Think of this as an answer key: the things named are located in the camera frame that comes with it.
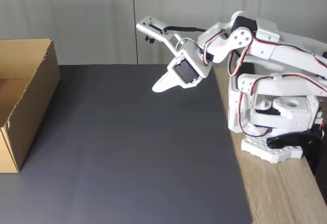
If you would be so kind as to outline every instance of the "white wall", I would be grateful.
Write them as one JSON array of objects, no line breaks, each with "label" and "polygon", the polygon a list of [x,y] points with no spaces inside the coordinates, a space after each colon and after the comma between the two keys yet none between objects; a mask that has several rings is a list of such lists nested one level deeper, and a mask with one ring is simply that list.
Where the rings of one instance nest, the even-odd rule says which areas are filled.
[{"label": "white wall", "polygon": [[1,0],[0,13],[1,38],[52,38],[60,64],[136,64],[133,0]]},{"label": "white wall", "polygon": [[[151,15],[171,26],[208,28],[218,21],[229,21],[242,10],[244,0],[135,0],[136,21]],[[196,33],[182,34],[196,39]],[[145,35],[137,33],[138,62],[169,63],[173,55],[160,43],[148,44]]]},{"label": "white wall", "polygon": [[325,5],[327,0],[0,0],[0,38],[52,38],[60,64],[169,63],[173,56],[163,44],[148,44],[139,32],[135,39],[134,17],[208,28],[243,9],[282,31],[327,42]]}]

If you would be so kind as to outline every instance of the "open cardboard box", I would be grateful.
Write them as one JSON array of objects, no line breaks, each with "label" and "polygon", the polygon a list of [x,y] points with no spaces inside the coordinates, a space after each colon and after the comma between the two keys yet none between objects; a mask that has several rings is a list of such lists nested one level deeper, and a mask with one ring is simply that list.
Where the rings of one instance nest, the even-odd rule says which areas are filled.
[{"label": "open cardboard box", "polygon": [[52,40],[0,40],[1,173],[20,171],[59,79]]}]

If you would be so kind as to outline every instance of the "black mat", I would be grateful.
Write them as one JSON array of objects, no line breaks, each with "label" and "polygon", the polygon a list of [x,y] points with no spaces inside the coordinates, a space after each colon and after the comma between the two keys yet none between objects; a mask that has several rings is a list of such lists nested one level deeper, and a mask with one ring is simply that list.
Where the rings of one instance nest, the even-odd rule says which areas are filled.
[{"label": "black mat", "polygon": [[163,65],[62,66],[1,223],[251,223],[214,73],[156,94]]}]

